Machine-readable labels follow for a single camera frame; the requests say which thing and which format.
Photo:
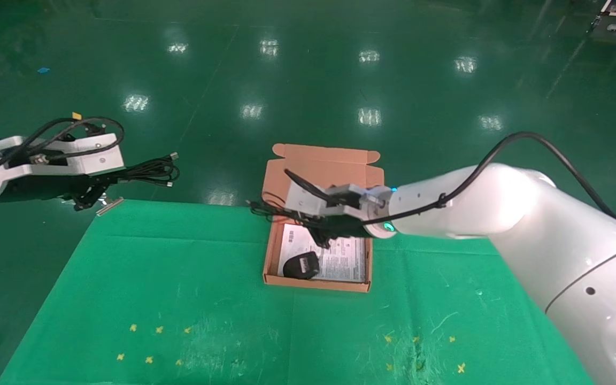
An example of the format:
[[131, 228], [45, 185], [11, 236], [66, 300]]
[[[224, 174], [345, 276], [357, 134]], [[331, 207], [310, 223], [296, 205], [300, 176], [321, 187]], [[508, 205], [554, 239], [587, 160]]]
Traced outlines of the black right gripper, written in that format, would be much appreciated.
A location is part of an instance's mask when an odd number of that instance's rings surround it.
[[338, 238], [373, 238], [362, 225], [362, 220], [348, 215], [327, 216], [316, 220], [315, 226], [307, 226], [313, 243], [328, 250], [330, 241]]

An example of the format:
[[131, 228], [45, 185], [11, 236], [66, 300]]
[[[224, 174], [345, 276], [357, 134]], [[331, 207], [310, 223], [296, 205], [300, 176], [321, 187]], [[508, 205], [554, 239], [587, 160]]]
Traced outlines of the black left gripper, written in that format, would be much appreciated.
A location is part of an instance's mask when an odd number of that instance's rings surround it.
[[116, 175], [26, 175], [7, 183], [4, 202], [62, 199], [73, 201], [75, 211], [92, 208], [98, 198], [115, 184]]

